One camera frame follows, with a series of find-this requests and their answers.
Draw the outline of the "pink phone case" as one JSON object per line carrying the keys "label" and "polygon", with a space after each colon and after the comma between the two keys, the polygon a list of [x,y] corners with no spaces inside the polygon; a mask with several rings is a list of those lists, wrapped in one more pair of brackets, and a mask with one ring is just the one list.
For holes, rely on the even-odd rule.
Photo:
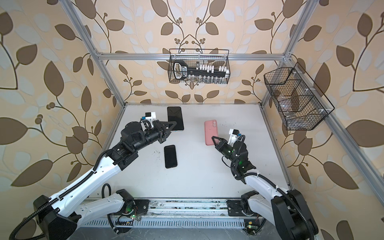
{"label": "pink phone case", "polygon": [[212,146],[214,145],[214,141],[212,140],[212,137],[218,136],[217,121],[216,120],[205,121],[204,127],[205,127],[205,143],[207,146]]}

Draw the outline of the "black phone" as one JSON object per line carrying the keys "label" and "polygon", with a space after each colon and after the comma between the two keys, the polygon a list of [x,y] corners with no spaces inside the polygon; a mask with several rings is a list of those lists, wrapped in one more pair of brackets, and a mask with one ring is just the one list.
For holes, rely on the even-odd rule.
{"label": "black phone", "polygon": [[178,166],[176,146],[170,145],[164,147],[165,167],[166,169],[175,168]]}

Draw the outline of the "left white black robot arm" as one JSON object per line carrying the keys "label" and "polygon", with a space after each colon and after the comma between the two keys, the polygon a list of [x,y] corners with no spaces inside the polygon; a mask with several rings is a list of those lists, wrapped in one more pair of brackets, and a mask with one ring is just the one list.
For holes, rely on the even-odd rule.
{"label": "left white black robot arm", "polygon": [[121,132],[121,140],[104,151],[92,169],[51,197],[36,199],[36,222],[43,236],[48,240],[66,240],[80,226],[104,215],[132,214],[136,210],[134,198],[124,189],[89,204],[83,201],[138,158],[139,150],[154,142],[165,142],[176,124],[158,120],[128,123]]}

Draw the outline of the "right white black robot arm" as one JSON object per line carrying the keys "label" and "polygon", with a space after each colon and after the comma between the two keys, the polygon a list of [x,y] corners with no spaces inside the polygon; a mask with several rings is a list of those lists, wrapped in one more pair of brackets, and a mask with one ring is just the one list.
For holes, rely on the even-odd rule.
{"label": "right white black robot arm", "polygon": [[260,174],[249,161],[245,136],[238,135],[233,144],[212,137],[215,149],[230,160],[234,178],[254,189],[244,194],[245,215],[259,214],[272,223],[283,240],[313,240],[319,232],[304,196],[297,190],[286,190]]}

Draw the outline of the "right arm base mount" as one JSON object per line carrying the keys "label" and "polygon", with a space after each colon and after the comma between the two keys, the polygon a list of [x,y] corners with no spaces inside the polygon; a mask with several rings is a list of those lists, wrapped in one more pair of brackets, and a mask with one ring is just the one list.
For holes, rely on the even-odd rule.
{"label": "right arm base mount", "polygon": [[230,217],[249,217],[245,219],[244,232],[249,236],[256,236],[264,227],[266,219],[260,214],[251,211],[248,202],[244,199],[227,200],[228,215]]}

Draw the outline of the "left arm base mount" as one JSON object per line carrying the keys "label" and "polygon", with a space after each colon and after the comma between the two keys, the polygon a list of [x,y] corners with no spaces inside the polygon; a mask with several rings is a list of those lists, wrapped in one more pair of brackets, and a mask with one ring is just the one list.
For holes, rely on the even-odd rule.
{"label": "left arm base mount", "polygon": [[149,200],[130,200],[124,203],[120,211],[108,214],[108,222],[114,233],[120,235],[129,232],[134,223],[148,212],[149,203]]}

